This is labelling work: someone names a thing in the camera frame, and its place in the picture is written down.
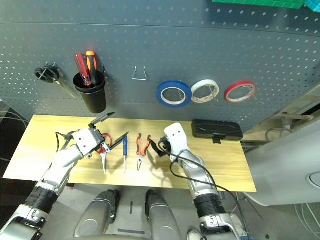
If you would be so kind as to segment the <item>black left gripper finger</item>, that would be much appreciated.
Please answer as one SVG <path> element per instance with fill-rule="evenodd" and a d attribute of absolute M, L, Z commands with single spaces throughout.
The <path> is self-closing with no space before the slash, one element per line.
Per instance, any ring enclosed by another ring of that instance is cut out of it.
<path fill-rule="evenodd" d="M 91 123 L 89 124 L 89 127 L 96 128 L 96 124 L 104 122 L 105 120 L 107 120 L 109 117 L 111 117 L 114 114 L 115 114 L 115 112 L 109 112 L 105 115 L 102 115 L 100 117 L 95 118 L 93 121 L 91 121 Z"/>
<path fill-rule="evenodd" d="M 110 151 L 112 151 L 114 148 L 116 148 L 119 144 L 121 144 L 124 139 L 127 137 L 129 132 L 126 132 L 124 135 L 122 135 L 121 137 L 119 137 L 115 142 L 114 144 L 112 145 L 108 145 L 106 144 L 105 142 L 103 142 L 101 144 L 101 150 L 103 153 L 109 153 Z"/>

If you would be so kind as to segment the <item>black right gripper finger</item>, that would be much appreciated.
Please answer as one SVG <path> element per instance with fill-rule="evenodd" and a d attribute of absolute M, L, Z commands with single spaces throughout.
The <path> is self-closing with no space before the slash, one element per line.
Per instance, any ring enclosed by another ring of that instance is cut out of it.
<path fill-rule="evenodd" d="M 162 157 L 163 156 L 163 151 L 158 148 L 157 144 L 152 139 L 149 139 L 148 141 L 149 141 L 152 149 L 157 153 L 157 155 L 159 157 Z"/>

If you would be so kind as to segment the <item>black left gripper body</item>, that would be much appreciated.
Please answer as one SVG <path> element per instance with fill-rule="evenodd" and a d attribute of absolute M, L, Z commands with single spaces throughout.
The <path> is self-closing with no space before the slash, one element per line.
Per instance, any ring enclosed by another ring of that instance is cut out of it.
<path fill-rule="evenodd" d="M 94 150 L 97 151 L 101 147 L 102 143 L 105 142 L 105 138 L 94 124 L 89 124 L 88 126 L 93 138 L 96 141 L 96 147 L 94 148 Z"/>

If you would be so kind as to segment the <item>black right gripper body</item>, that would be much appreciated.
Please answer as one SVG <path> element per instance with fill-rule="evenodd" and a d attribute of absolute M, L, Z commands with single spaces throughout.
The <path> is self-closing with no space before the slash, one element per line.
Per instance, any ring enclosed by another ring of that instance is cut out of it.
<path fill-rule="evenodd" d="M 171 144 L 166 136 L 159 140 L 158 147 L 160 149 L 160 157 L 169 155 L 171 153 Z"/>

